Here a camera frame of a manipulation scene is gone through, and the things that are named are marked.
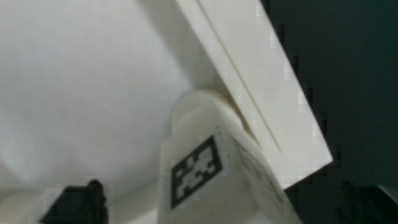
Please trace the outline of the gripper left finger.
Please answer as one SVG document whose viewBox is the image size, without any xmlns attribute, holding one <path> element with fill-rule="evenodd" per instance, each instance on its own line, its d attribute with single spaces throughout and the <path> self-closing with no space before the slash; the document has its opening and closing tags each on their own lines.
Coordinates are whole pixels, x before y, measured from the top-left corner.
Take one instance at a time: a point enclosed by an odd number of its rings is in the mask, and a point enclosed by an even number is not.
<svg viewBox="0 0 398 224">
<path fill-rule="evenodd" d="M 97 180 L 85 186 L 67 186 L 39 224 L 108 224 L 104 189 Z"/>
</svg>

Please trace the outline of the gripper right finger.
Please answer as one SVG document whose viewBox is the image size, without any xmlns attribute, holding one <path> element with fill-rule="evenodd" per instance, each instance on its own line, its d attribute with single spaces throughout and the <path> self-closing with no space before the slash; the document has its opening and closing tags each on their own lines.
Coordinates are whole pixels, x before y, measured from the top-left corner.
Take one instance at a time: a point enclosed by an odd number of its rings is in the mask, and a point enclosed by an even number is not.
<svg viewBox="0 0 398 224">
<path fill-rule="evenodd" d="M 398 187 L 342 182 L 337 224 L 398 224 Z"/>
</svg>

